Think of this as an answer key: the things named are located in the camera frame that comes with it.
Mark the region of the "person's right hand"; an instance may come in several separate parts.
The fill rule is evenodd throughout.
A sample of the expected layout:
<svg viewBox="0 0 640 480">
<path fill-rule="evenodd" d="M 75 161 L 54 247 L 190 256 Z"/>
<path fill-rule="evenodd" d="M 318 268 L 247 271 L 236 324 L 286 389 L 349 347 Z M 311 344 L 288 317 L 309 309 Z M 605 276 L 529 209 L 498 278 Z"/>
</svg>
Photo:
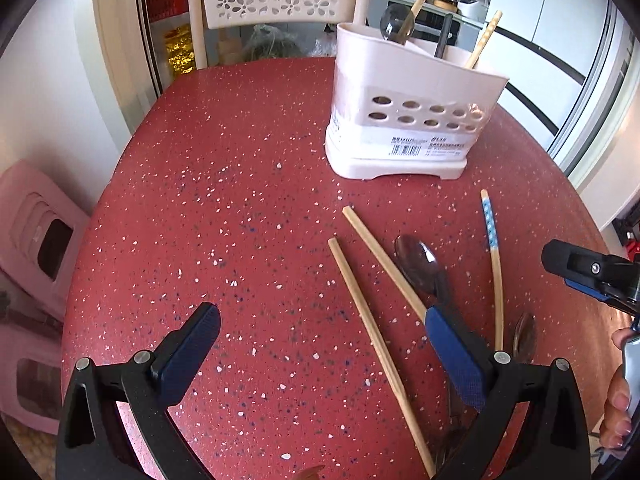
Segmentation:
<svg viewBox="0 0 640 480">
<path fill-rule="evenodd" d="M 608 385 L 603 419 L 599 427 L 599 441 L 604 448 L 621 448 L 631 433 L 632 423 L 627 412 L 628 406 L 629 386 L 624 378 L 624 367 L 621 365 Z"/>
</svg>

